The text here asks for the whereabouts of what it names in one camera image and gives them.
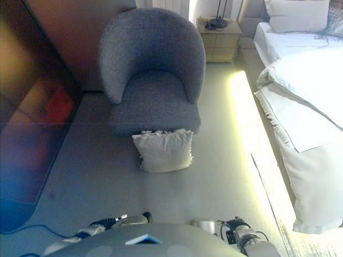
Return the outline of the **dark robot right hand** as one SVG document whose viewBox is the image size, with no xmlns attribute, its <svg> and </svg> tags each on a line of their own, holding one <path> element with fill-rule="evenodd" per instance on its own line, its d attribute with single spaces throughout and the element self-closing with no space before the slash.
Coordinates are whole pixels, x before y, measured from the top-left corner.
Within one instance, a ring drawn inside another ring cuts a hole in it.
<svg viewBox="0 0 343 257">
<path fill-rule="evenodd" d="M 247 226 L 248 228 L 250 228 L 250 225 L 238 216 L 235 216 L 234 219 L 229 221 L 217 220 L 216 223 L 218 225 L 226 226 L 231 230 L 235 230 L 238 226 Z"/>
</svg>

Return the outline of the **dark robot left hand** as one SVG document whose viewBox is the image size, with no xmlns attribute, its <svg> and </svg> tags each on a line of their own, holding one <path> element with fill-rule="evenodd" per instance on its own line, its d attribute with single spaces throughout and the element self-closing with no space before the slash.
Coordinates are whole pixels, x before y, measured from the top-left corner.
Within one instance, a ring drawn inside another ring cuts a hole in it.
<svg viewBox="0 0 343 257">
<path fill-rule="evenodd" d="M 103 226 L 106 230 L 108 230 L 108 229 L 112 228 L 113 225 L 115 225 L 119 221 L 126 219 L 127 217 L 128 217 L 127 214 L 123 214 L 123 215 L 118 216 L 118 217 L 104 218 L 104 219 L 101 219 L 99 221 L 95 221 L 95 222 L 91 223 L 90 226 L 100 225 L 100 226 Z"/>
</svg>

